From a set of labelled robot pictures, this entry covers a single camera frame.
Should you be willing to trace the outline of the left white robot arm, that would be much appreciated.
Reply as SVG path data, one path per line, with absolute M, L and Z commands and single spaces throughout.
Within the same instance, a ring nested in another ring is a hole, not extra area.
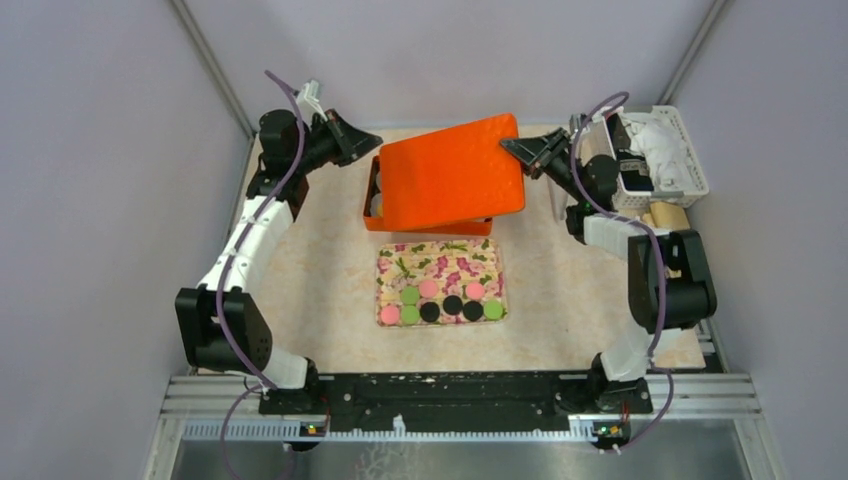
M 308 175 L 327 164 L 355 163 L 383 140 L 323 108 L 318 80 L 299 89 L 281 79 L 275 82 L 290 106 L 261 116 L 261 153 L 241 213 L 210 270 L 196 286 L 177 293 L 175 310 L 191 366 L 254 376 L 263 388 L 282 390 L 283 401 L 303 414 L 314 410 L 321 397 L 318 383 L 308 378 L 310 362 L 275 346 L 251 292 L 299 216 Z

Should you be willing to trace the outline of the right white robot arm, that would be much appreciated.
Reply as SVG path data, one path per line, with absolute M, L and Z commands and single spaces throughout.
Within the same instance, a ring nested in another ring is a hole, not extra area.
M 589 152 L 592 127 L 572 134 L 558 128 L 542 136 L 503 139 L 501 147 L 532 178 L 546 176 L 574 199 L 566 229 L 583 245 L 627 264 L 631 321 L 613 345 L 596 355 L 586 385 L 589 404 L 612 412 L 633 383 L 653 368 L 663 335 L 682 332 L 712 315 L 717 297 L 699 233 L 652 227 L 615 211 L 620 162 L 611 147 Z M 582 153 L 588 152 L 587 159 Z

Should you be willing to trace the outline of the orange box lid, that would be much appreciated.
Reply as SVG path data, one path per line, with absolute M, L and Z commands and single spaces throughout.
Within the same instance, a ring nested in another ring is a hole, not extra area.
M 502 113 L 383 145 L 383 226 L 420 231 L 523 210 L 520 164 L 500 146 L 517 136 L 515 116 Z

